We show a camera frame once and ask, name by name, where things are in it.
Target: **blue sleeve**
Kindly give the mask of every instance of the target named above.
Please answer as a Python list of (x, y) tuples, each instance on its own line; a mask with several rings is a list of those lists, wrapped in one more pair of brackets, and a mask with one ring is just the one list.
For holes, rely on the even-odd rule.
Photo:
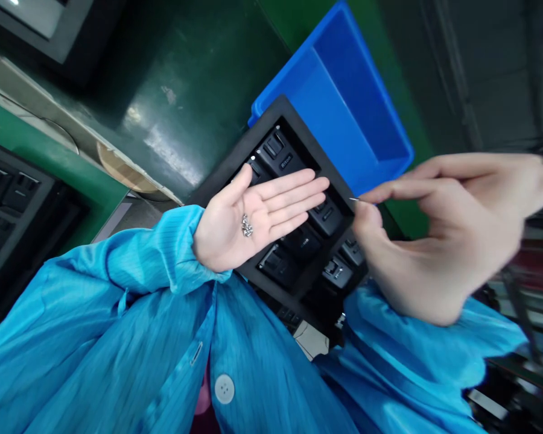
[(207, 281), (226, 281), (231, 271), (213, 273), (193, 253), (202, 215), (198, 206), (174, 209), (153, 229), (122, 231), (47, 261), (0, 324), (0, 346), (57, 327), (73, 327), (77, 339), (88, 341), (142, 295), (161, 289), (183, 295)]
[(361, 432), (484, 432), (462, 389), (483, 380), (486, 357), (526, 341), (516, 324), (471, 298), (457, 323), (436, 327), (397, 314), (374, 283), (345, 312), (344, 347), (315, 363)]

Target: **black monitor frame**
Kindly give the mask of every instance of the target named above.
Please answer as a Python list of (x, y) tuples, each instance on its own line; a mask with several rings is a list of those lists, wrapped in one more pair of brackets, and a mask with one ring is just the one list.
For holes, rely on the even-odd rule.
[(126, 0), (69, 0), (47, 39), (0, 7), (0, 48), (85, 86)]

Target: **person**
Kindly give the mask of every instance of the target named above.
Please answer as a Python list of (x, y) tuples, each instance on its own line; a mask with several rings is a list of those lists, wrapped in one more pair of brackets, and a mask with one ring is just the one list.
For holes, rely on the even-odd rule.
[[(313, 364), (230, 270), (329, 183), (306, 169), (249, 187), (250, 170), (205, 210), (44, 264), (0, 325), (0, 433), (482, 432), (462, 389), (525, 338), (469, 296), (543, 207), (542, 160), (440, 156), (361, 196), (374, 279), (345, 301), (345, 344)], [(374, 206), (388, 199), (417, 200), (428, 236), (390, 241)]]

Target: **blue anti-static coat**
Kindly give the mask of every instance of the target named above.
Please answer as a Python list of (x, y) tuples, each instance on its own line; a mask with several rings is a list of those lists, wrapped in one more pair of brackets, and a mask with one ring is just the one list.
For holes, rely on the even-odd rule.
[(208, 360), (223, 433), (481, 431), (461, 389), (524, 341), (516, 325), (469, 300), (435, 327), (368, 286), (346, 300), (345, 346), (309, 363), (246, 282), (198, 263), (202, 213), (45, 263), (0, 325), (0, 434), (187, 432)]

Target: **open palm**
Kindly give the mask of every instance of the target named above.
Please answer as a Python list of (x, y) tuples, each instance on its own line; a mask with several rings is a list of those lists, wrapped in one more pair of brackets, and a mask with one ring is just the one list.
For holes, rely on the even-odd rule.
[[(325, 200), (327, 178), (312, 169), (249, 187), (252, 168), (244, 165), (233, 182), (210, 200), (194, 235), (195, 255), (215, 272), (237, 268), (269, 243), (289, 234)], [(243, 216), (253, 228), (247, 237)]]

